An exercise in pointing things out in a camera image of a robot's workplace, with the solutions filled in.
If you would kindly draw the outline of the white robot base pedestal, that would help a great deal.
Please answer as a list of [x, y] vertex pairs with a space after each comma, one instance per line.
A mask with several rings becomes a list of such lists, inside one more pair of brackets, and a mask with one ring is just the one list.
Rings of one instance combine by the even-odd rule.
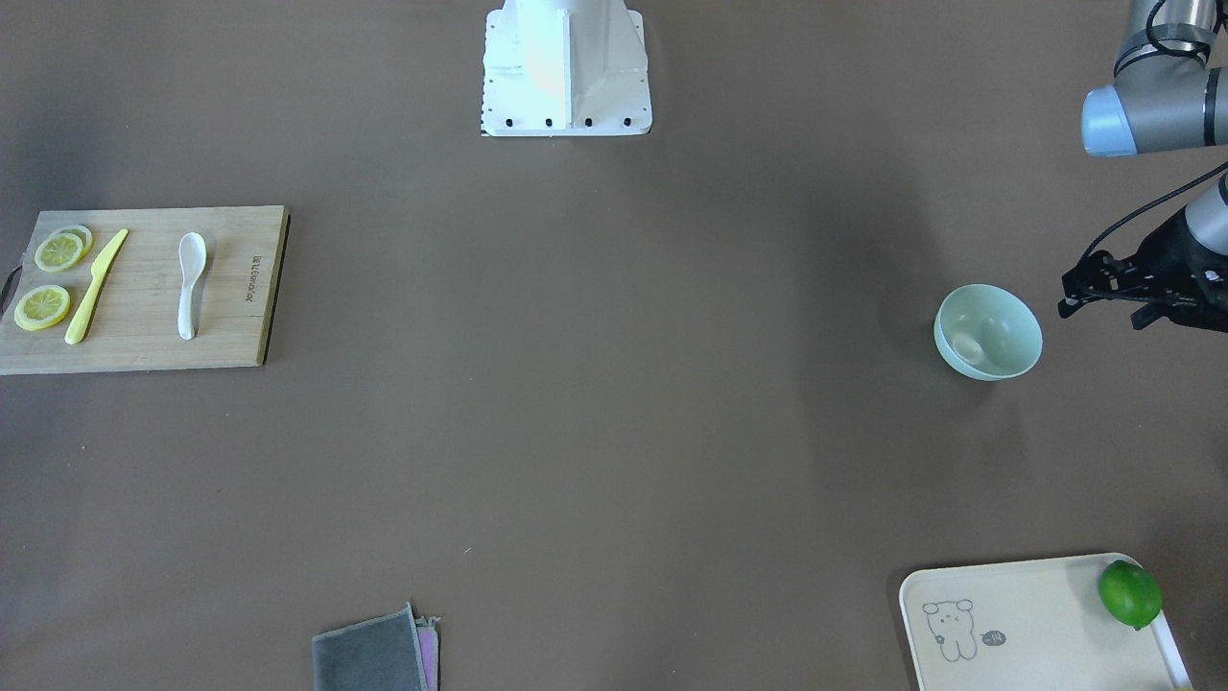
[[505, 1], [485, 17], [483, 70], [483, 136], [632, 136], [653, 124], [643, 17], [623, 1]]

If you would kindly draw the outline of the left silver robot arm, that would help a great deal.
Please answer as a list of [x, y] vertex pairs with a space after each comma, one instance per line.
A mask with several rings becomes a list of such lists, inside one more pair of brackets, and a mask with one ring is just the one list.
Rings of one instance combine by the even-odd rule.
[[[1092, 90], [1079, 115], [1086, 152], [1099, 157], [1222, 146], [1227, 140], [1227, 76], [1210, 65], [1226, 31], [1223, 1], [1135, 1], [1113, 83]], [[1135, 303], [1137, 331], [1160, 319], [1226, 333], [1226, 167], [1192, 203], [1149, 232], [1125, 258], [1100, 241], [1063, 275], [1057, 311], [1070, 318], [1097, 301]]]

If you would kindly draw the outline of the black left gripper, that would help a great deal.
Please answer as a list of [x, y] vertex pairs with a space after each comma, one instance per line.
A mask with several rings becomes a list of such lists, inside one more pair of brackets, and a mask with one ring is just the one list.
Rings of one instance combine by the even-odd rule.
[[1087, 303], [1122, 299], [1140, 306], [1130, 315], [1136, 331], [1163, 318], [1178, 326], [1227, 333], [1226, 255], [1194, 237], [1185, 209], [1149, 232], [1131, 255], [1093, 250], [1079, 258], [1062, 276], [1062, 319]]

